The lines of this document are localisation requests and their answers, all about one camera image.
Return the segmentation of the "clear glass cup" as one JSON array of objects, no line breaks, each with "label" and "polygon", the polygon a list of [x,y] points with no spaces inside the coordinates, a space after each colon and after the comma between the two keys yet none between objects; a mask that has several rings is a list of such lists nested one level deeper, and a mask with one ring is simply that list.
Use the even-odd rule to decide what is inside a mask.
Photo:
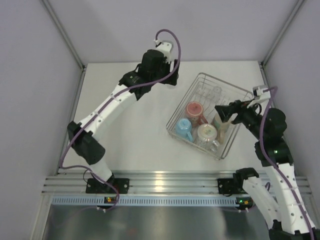
[{"label": "clear glass cup", "polygon": [[220,86],[214,86],[211,91],[211,100],[213,102],[218,102],[222,95],[222,88]]}]

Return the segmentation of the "cream coral pattern mug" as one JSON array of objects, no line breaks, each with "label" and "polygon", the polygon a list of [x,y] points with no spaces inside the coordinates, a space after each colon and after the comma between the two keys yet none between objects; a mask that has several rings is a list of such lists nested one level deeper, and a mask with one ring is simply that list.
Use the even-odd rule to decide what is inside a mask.
[{"label": "cream coral pattern mug", "polygon": [[216,140],[222,145],[225,142],[227,131],[231,125],[231,121],[223,122],[220,118],[220,115],[216,113],[212,119],[211,124],[217,130]]}]

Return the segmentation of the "orange interior white mug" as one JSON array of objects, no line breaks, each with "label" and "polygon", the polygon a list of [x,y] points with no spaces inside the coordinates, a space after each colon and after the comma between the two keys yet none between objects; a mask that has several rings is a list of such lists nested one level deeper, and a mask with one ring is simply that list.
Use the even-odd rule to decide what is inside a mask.
[{"label": "orange interior white mug", "polygon": [[217,136],[218,131],[213,125],[208,123],[201,124],[197,128],[194,143],[206,151],[216,153],[220,147],[220,143],[216,140]]}]

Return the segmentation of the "pink patterned mug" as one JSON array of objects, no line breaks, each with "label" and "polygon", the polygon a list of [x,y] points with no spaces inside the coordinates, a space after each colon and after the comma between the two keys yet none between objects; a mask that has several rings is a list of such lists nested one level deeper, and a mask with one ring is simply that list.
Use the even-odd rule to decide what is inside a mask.
[{"label": "pink patterned mug", "polygon": [[186,105],[185,116],[193,127],[208,123],[204,116],[204,107],[198,101],[191,101]]}]

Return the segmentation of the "light blue mug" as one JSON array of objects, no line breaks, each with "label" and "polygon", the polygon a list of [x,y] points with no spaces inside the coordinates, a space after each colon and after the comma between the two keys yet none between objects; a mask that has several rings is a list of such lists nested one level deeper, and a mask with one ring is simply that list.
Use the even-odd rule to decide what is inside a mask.
[{"label": "light blue mug", "polygon": [[192,136],[192,123],[187,118],[181,118],[176,122],[175,132],[179,137],[191,143],[194,141]]}]

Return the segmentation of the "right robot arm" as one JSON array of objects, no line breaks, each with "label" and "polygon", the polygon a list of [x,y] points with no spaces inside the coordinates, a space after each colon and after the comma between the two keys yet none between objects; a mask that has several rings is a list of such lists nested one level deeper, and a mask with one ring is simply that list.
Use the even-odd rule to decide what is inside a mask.
[{"label": "right robot arm", "polygon": [[271,240],[318,240],[320,230],[315,226],[303,202],[294,161],[283,133],[287,129],[285,114],[267,106],[264,114],[257,113],[260,104],[252,100],[236,100],[228,105],[216,105],[220,119],[233,125],[242,124],[257,139],[255,154],[267,174],[274,195],[262,185],[252,167],[233,173],[233,186],[247,193],[262,214]]}]

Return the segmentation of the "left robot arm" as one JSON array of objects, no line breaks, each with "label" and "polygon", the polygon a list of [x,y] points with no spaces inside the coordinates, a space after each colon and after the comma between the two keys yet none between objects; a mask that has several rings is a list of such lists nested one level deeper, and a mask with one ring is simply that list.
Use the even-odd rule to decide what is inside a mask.
[{"label": "left robot arm", "polygon": [[179,62],[171,57],[172,46],[168,43],[149,49],[143,54],[141,63],[120,79],[113,92],[90,115],[67,126],[71,147],[84,158],[97,179],[96,186],[103,193],[114,188],[113,173],[103,159],[105,148],[100,144],[105,130],[130,105],[137,102],[152,86],[162,84],[175,86],[178,79]]}]

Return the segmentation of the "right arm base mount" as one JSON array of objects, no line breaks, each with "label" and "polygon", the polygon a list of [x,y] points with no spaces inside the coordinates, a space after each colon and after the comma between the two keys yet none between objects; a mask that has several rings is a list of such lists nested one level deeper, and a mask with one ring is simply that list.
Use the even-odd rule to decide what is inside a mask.
[{"label": "right arm base mount", "polygon": [[219,194],[225,197],[230,197],[239,193],[233,178],[218,178],[217,186]]}]

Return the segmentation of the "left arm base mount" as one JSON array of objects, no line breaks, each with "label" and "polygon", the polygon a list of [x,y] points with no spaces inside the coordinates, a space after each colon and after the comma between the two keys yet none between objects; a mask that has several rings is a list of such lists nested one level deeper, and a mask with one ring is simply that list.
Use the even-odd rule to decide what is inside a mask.
[{"label": "left arm base mount", "polygon": [[[129,178],[112,178],[110,184],[119,194],[127,194],[130,187]],[[115,194],[116,192],[109,185],[102,183],[94,177],[88,178],[86,183],[86,194]]]}]

